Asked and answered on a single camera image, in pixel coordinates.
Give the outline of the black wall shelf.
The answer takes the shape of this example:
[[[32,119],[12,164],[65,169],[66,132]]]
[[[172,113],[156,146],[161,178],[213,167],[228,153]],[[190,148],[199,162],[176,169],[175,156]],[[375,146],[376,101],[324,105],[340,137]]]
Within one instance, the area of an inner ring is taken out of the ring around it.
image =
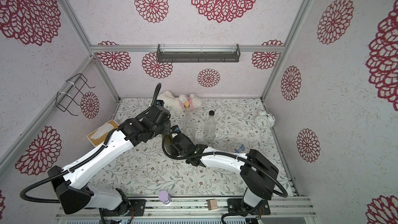
[[[237,63],[240,59],[239,45],[228,47],[175,47],[159,44],[156,58],[159,63]]]

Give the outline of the white alarm clock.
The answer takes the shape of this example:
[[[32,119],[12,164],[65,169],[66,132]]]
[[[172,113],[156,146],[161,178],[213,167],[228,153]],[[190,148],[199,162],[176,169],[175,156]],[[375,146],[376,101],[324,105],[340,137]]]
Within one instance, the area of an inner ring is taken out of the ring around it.
[[[270,129],[275,124],[275,117],[268,111],[259,111],[255,117],[255,124],[260,129]]]

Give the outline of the clear plastic bottle blue label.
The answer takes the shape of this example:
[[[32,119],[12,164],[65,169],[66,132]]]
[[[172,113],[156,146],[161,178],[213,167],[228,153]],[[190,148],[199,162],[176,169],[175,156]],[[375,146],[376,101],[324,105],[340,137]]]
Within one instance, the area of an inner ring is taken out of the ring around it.
[[[208,117],[205,121],[205,126],[204,126],[204,139],[206,141],[212,141],[214,140],[216,136],[216,129],[217,129],[217,120],[215,115],[210,116],[208,113]]]

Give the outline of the small wooden block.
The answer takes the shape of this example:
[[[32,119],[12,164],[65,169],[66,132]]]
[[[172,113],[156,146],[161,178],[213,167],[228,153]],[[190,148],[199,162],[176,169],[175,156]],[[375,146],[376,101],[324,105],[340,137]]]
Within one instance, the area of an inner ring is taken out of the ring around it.
[[[210,211],[218,209],[218,203],[216,199],[207,200],[207,207]]]

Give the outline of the white tissue sheet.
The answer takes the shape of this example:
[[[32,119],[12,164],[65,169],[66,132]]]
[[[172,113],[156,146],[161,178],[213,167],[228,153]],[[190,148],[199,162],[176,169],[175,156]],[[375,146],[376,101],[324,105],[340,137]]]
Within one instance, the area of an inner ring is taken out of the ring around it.
[[[109,131],[111,131],[114,128],[114,126],[110,123],[105,123],[101,127],[99,127],[91,136],[91,139],[93,140],[98,140],[100,139],[103,135],[107,134]]]

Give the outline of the blue peeled label sticker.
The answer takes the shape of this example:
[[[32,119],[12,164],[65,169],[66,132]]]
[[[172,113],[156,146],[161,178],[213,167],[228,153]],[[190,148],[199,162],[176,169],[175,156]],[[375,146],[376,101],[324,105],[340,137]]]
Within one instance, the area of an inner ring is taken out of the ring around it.
[[[238,149],[235,151],[235,153],[242,153],[245,151],[245,146],[244,145],[240,145],[238,147]]]

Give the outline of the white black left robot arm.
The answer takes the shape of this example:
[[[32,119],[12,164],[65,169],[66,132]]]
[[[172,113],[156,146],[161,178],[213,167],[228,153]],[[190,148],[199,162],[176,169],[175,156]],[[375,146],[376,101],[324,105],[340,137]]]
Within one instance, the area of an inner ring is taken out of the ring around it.
[[[144,117],[127,119],[110,132],[102,145],[71,164],[54,166],[48,171],[50,177],[67,173],[51,182],[65,214],[74,214],[84,208],[102,208],[115,215],[129,211],[130,201],[121,189],[101,190],[89,181],[119,155],[169,131],[171,114],[163,105],[164,102],[158,100]]]

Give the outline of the clear tall glass bottle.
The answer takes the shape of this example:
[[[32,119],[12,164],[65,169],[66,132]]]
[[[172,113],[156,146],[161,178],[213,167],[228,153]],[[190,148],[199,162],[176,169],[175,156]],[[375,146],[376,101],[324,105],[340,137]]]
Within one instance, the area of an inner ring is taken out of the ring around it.
[[[183,133],[191,140],[195,141],[196,129],[191,116],[191,109],[189,101],[184,103],[184,120],[183,120]]]

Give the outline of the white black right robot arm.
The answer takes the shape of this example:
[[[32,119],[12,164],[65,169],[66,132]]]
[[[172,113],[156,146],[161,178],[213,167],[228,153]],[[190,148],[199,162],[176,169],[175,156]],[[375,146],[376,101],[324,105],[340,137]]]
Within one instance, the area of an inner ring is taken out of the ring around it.
[[[287,191],[278,182],[279,169],[255,149],[247,153],[230,153],[207,145],[194,144],[183,133],[171,133],[162,141],[166,156],[184,160],[194,167],[222,169],[240,175],[247,186],[243,203],[255,207],[261,200],[271,200],[273,195],[287,197]]]

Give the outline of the white plush toy pink scarf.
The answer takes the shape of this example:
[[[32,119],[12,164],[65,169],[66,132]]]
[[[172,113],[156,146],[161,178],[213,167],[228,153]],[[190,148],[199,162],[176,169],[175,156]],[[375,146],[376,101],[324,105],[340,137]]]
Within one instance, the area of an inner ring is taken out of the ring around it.
[[[164,91],[157,97],[158,100],[164,102],[164,106],[170,112],[183,112],[186,106],[189,110],[195,110],[202,106],[202,99],[197,97],[195,94],[184,95],[181,94],[178,97],[174,97],[170,91]]]

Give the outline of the dark green wine bottle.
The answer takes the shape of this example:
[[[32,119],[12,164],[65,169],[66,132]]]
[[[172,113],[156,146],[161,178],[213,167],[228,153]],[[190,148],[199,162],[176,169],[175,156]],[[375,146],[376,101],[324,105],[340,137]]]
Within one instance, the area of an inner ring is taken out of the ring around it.
[[[173,136],[171,134],[163,134],[162,135],[162,146],[164,149],[171,154],[171,142],[172,142]]]

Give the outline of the purple small cup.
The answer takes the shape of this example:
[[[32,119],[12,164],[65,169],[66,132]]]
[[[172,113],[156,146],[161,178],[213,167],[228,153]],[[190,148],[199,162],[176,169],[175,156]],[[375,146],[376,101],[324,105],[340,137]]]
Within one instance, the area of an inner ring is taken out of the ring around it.
[[[161,201],[164,205],[171,203],[171,196],[166,190],[161,191],[158,195],[158,198],[159,201]]]

